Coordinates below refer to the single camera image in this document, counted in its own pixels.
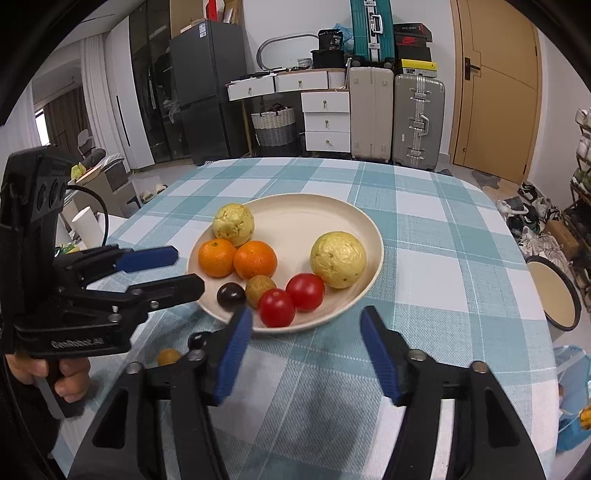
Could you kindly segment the round black-rimmed stool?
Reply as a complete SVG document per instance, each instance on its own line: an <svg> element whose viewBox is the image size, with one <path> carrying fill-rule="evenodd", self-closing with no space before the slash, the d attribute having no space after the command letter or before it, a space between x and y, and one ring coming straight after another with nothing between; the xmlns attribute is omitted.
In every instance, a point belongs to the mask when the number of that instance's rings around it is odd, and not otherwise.
<svg viewBox="0 0 591 480"><path fill-rule="evenodd" d="M530 256L526 265L542 303L546 320L556 330L574 330L581 317L581 302L569 277L553 262Z"/></svg>

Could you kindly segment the woven laundry basket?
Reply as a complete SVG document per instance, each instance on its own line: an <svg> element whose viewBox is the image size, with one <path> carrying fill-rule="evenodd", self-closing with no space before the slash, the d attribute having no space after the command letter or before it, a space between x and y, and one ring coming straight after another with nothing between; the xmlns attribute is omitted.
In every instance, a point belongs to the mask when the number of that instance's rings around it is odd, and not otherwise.
<svg viewBox="0 0 591 480"><path fill-rule="evenodd" d="M297 118L293 107L273 104L270 109L250 114L260 147L283 147L297 140Z"/></svg>

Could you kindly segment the red tomato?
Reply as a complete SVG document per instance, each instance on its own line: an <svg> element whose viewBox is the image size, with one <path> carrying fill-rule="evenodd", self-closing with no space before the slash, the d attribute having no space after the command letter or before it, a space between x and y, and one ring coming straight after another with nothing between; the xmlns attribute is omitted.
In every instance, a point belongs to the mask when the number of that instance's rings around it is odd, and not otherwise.
<svg viewBox="0 0 591 480"><path fill-rule="evenodd" d="M300 273L287 282L286 291L297 311L311 312L324 301L325 283L315 274Z"/></svg>
<svg viewBox="0 0 591 480"><path fill-rule="evenodd" d="M290 326L296 307L290 295L279 288L267 290L259 299L259 318L267 328Z"/></svg>

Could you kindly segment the white drawer cabinet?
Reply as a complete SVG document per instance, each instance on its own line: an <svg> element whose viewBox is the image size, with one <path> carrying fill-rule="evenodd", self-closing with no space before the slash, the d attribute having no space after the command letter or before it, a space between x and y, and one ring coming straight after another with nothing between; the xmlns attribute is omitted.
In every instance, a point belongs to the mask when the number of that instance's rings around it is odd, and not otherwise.
<svg viewBox="0 0 591 480"><path fill-rule="evenodd" d="M226 85L230 101L272 94L301 94L305 148L351 154L351 110L346 69L308 69L263 73Z"/></svg>

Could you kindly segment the beige suitcase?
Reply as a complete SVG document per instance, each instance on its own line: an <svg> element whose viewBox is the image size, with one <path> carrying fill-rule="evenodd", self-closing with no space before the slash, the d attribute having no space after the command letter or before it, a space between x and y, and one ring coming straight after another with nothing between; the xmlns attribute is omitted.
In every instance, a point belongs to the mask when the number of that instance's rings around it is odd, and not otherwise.
<svg viewBox="0 0 591 480"><path fill-rule="evenodd" d="M349 71L351 149L358 159L389 163L394 118L394 73L376 67Z"/></svg>

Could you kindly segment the brown longan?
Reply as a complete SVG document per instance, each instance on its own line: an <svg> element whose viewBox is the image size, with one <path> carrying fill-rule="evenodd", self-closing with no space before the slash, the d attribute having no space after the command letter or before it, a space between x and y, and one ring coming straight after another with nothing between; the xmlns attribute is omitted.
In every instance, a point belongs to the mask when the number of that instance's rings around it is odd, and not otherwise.
<svg viewBox="0 0 591 480"><path fill-rule="evenodd" d="M157 366L168 366L176 363L182 358L182 354L174 348L162 349L157 355Z"/></svg>
<svg viewBox="0 0 591 480"><path fill-rule="evenodd" d="M276 283L266 275L256 275L249 279L245 287L246 301L252 309L259 308L259 301L269 290L276 289Z"/></svg>

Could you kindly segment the teal suitcase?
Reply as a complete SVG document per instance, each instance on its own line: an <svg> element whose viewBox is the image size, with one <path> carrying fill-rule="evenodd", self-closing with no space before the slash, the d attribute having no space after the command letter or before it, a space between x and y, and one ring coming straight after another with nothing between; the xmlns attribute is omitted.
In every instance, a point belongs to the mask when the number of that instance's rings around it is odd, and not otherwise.
<svg viewBox="0 0 591 480"><path fill-rule="evenodd" d="M352 0L353 66L394 68L390 0Z"/></svg>

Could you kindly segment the orange mandarin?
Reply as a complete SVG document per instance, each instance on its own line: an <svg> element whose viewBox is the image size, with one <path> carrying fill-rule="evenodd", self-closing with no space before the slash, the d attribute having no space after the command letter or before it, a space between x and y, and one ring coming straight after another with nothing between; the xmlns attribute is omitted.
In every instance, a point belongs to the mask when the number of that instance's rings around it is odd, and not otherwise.
<svg viewBox="0 0 591 480"><path fill-rule="evenodd" d="M224 278L233 271L236 248L225 239L211 239L199 247L197 259L202 272L212 278Z"/></svg>
<svg viewBox="0 0 591 480"><path fill-rule="evenodd" d="M276 272L276 252L262 241L246 242L236 250L233 267L243 280L257 275L271 277Z"/></svg>

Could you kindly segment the wooden door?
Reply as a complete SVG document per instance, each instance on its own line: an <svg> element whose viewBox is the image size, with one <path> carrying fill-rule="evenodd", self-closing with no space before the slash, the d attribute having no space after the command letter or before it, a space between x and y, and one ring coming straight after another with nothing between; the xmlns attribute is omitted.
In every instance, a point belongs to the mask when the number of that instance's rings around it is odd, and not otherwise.
<svg viewBox="0 0 591 480"><path fill-rule="evenodd" d="M532 22L507 1L453 1L454 164L519 184L537 140L542 76Z"/></svg>

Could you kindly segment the dark plum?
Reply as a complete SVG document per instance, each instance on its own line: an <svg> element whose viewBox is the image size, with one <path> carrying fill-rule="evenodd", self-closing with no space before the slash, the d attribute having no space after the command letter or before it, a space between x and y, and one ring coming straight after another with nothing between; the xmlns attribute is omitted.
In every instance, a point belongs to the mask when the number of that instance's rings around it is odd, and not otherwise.
<svg viewBox="0 0 591 480"><path fill-rule="evenodd" d="M201 350L206 345L209 337L211 337L209 331L192 332L187 339L188 350Z"/></svg>
<svg viewBox="0 0 591 480"><path fill-rule="evenodd" d="M216 301L222 309L235 311L246 303L245 290L238 283L227 282L217 290Z"/></svg>

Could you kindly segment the blue plastic bag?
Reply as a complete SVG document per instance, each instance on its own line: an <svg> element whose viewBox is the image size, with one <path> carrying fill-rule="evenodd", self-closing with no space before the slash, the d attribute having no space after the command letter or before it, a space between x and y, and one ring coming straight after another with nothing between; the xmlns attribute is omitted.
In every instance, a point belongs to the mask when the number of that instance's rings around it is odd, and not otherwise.
<svg viewBox="0 0 591 480"><path fill-rule="evenodd" d="M590 355L575 345L554 348L559 385L557 452L573 450L590 437Z"/></svg>

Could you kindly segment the yellow-green guava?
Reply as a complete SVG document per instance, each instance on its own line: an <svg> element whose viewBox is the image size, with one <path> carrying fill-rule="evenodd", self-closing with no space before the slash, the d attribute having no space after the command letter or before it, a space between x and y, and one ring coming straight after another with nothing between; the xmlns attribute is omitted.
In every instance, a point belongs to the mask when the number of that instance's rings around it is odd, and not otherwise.
<svg viewBox="0 0 591 480"><path fill-rule="evenodd" d="M212 222L212 232L217 239L228 240L235 247L252 238L254 218L249 207L229 203L219 209Z"/></svg>
<svg viewBox="0 0 591 480"><path fill-rule="evenodd" d="M311 271L329 287L346 289L358 281L367 267L367 253L358 238L332 231L315 240L310 254Z"/></svg>

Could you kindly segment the black refrigerator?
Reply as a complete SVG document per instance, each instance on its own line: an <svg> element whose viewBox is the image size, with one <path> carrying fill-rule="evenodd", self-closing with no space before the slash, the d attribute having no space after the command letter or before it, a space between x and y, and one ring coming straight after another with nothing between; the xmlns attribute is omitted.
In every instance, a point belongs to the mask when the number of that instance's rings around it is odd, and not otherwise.
<svg viewBox="0 0 591 480"><path fill-rule="evenodd" d="M242 26L199 22L170 41L184 136L195 165L245 155L242 106L226 85L246 75Z"/></svg>

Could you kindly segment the wooden shoe rack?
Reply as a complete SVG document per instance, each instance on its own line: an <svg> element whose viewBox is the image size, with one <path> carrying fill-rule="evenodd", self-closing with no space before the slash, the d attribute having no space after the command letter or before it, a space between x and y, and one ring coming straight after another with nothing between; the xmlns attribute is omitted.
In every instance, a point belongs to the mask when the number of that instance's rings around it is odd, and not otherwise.
<svg viewBox="0 0 591 480"><path fill-rule="evenodd" d="M578 109L575 123L580 137L575 151L576 169L570 179L573 203L564 214L568 226L582 243L585 252L590 252L590 109Z"/></svg>

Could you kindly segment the silver suitcase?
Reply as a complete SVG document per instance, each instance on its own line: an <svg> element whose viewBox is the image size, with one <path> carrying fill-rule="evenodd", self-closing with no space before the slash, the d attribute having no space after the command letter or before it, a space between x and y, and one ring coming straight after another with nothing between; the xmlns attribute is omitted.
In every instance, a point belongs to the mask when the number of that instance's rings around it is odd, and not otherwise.
<svg viewBox="0 0 591 480"><path fill-rule="evenodd" d="M438 79L400 74L394 78L392 157L396 164L434 171L439 160L445 85Z"/></svg>

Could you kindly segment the stacked shoe boxes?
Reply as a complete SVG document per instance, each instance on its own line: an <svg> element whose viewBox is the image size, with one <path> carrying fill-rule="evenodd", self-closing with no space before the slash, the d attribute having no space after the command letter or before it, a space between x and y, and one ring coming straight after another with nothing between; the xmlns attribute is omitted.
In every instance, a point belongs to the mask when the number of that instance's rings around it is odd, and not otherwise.
<svg viewBox="0 0 591 480"><path fill-rule="evenodd" d="M437 63L433 61L431 30L423 23L394 24L394 49L397 73L436 78Z"/></svg>

